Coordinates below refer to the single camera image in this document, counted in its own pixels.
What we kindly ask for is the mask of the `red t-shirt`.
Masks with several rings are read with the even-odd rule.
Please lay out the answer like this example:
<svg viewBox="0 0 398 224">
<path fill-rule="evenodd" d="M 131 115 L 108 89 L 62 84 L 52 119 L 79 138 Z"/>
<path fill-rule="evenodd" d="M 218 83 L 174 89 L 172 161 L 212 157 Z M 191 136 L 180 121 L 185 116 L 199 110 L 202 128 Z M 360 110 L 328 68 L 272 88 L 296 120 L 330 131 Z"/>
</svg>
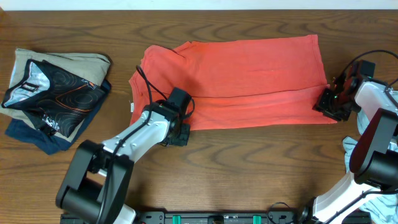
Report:
<svg viewBox="0 0 398 224">
<path fill-rule="evenodd" d="M 144 76 L 129 81 L 132 121 L 150 101 L 179 88 L 194 99 L 192 130 L 331 123 L 314 110 L 329 87 L 316 35 L 151 45 L 141 68 Z"/>
</svg>

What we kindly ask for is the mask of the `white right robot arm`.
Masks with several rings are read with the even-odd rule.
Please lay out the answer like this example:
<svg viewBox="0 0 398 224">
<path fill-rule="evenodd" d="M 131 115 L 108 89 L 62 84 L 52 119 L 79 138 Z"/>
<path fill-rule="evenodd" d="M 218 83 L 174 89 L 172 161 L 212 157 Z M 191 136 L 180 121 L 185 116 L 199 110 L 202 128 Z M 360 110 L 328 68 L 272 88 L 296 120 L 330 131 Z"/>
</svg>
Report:
<svg viewBox="0 0 398 224">
<path fill-rule="evenodd" d="M 345 113 L 362 111 L 369 120 L 355 145 L 345 176 L 327 193 L 304 207 L 297 223 L 342 223 L 372 198 L 397 193 L 397 153 L 389 149 L 397 139 L 397 102 L 390 85 L 366 75 L 337 80 L 325 90 L 316 107 L 338 121 Z"/>
</svg>

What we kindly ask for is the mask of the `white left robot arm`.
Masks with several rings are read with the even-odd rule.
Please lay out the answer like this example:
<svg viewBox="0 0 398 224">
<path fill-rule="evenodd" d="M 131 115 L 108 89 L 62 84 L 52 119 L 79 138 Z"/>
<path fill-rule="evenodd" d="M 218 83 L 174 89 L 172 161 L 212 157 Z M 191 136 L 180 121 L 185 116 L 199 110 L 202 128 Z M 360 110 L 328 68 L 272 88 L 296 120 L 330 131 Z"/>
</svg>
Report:
<svg viewBox="0 0 398 224">
<path fill-rule="evenodd" d="M 134 164 L 156 144 L 184 146 L 189 137 L 188 103 L 159 100 L 117 136 L 82 142 L 55 198 L 58 208 L 84 223 L 133 223 L 136 211 L 124 203 Z"/>
</svg>

